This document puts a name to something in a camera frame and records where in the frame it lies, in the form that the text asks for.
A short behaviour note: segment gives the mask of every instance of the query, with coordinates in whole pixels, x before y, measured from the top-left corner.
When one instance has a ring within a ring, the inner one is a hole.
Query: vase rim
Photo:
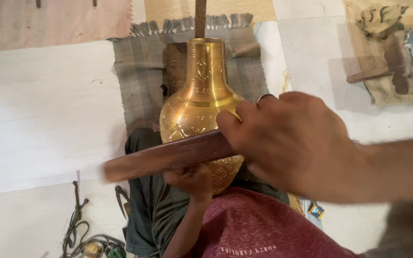
[[[215,46],[222,45],[223,40],[219,38],[193,38],[187,41],[192,46]]]

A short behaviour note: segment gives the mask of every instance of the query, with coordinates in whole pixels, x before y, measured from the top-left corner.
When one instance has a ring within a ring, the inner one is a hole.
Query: small packet
[[[312,202],[312,207],[308,211],[309,214],[312,214],[318,219],[321,219],[321,216],[324,214],[324,209],[321,208],[316,202]]]

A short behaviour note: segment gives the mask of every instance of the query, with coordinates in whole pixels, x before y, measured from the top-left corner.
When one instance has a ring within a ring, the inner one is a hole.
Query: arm
[[[413,200],[413,140],[355,144],[342,119],[316,97],[289,92],[238,103],[217,116],[250,172],[313,200],[361,203]]]
[[[192,257],[200,234],[203,214],[212,199],[212,179],[207,166],[190,167],[164,173],[167,184],[190,194],[190,202],[163,258]]]
[[[413,140],[364,146],[361,153],[365,201],[413,201]]]
[[[186,214],[176,229],[163,258],[192,257],[193,247],[197,242],[202,226],[203,214],[207,210],[210,201],[211,199],[197,201],[191,197]]]

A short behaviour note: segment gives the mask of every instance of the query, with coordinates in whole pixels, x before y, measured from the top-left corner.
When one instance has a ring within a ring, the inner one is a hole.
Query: metal tool
[[[126,257],[127,257],[127,253],[122,247],[116,247],[112,249],[108,254],[108,258],[126,258]]]
[[[121,201],[121,199],[120,199],[120,196],[123,195],[123,197],[125,198],[125,200],[127,200],[128,203],[130,203],[130,198],[129,198],[129,196],[127,195],[127,193],[122,189],[122,187],[120,187],[120,185],[116,186],[116,187],[114,188],[114,190],[116,190],[116,198],[117,198],[117,200],[118,200],[119,208],[121,208],[123,217],[126,218],[126,217],[125,217],[125,212],[124,212],[124,210],[123,210],[122,201]]]

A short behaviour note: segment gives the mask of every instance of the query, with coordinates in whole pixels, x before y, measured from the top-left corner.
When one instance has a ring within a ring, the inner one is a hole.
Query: wooden plank
[[[167,45],[168,96],[180,89],[186,82],[187,44],[170,43]]]
[[[353,84],[390,75],[393,75],[393,73],[390,72],[388,67],[383,67],[375,70],[349,75],[347,76],[347,83]]]
[[[109,181],[118,182],[234,155],[223,134],[214,130],[112,159],[104,171]]]

